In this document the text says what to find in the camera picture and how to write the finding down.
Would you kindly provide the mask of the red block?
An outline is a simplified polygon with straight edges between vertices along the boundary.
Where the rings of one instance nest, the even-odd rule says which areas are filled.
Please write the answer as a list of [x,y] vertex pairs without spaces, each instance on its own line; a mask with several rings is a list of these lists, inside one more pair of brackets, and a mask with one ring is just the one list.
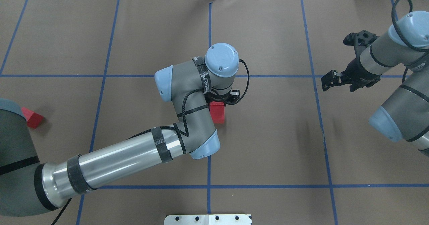
[[21,111],[26,119],[26,125],[29,128],[36,129],[44,120],[44,116],[24,106],[21,108]]
[[225,103],[212,101],[209,103],[210,116],[214,124],[225,123]]

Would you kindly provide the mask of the brown paper table mat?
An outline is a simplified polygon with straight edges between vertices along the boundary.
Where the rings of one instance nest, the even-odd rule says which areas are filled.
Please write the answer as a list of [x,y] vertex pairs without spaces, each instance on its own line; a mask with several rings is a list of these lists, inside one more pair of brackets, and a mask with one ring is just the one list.
[[175,158],[76,197],[59,225],[156,225],[170,214],[247,213],[262,225],[427,225],[428,157],[369,117],[403,65],[369,89],[323,92],[383,34],[395,0],[1,0],[1,97],[42,114],[42,163],[177,120],[153,75],[228,43],[251,74],[216,125],[210,158]]

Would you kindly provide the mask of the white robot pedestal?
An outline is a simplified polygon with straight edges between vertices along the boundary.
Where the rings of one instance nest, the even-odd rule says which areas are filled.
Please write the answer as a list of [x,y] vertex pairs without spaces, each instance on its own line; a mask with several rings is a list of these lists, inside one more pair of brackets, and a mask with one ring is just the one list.
[[248,214],[193,214],[168,215],[164,225],[251,225]]

